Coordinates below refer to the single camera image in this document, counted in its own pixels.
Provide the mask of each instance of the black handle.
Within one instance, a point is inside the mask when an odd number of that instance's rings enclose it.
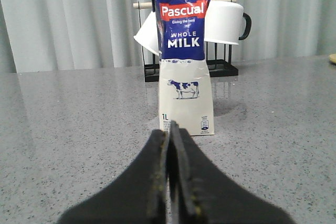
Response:
[[[247,36],[250,34],[251,26],[252,26],[252,20],[251,20],[251,17],[248,14],[243,13],[243,18],[246,21],[246,26],[245,26],[245,31],[244,31],[243,35],[241,35],[239,37],[239,40],[244,40],[244,39],[247,38]]]

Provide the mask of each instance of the milk carton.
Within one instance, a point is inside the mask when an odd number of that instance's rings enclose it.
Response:
[[[209,70],[204,57],[204,17],[210,0],[152,0],[159,55],[160,129],[170,121],[190,135],[213,135]]]

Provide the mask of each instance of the countertop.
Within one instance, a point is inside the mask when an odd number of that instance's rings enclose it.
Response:
[[[300,224],[336,223],[336,65],[327,56],[235,65],[212,78],[225,174]],[[157,116],[141,67],[0,74],[0,223],[55,223],[136,157]]]

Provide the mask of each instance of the pascual logo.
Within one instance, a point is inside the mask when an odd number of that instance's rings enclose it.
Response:
[[[206,9],[206,0],[197,0],[195,3],[179,5],[160,3],[161,19],[164,21],[169,21],[172,18],[185,17],[204,18]]]

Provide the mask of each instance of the curtain fold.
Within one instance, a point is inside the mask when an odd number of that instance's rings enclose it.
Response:
[[[137,1],[150,0],[1,0],[0,72],[143,64],[133,39]],[[252,30],[233,47],[233,62],[336,52],[336,0],[238,2],[251,16]],[[142,22],[149,11],[140,11]],[[151,54],[144,52],[149,62]]]

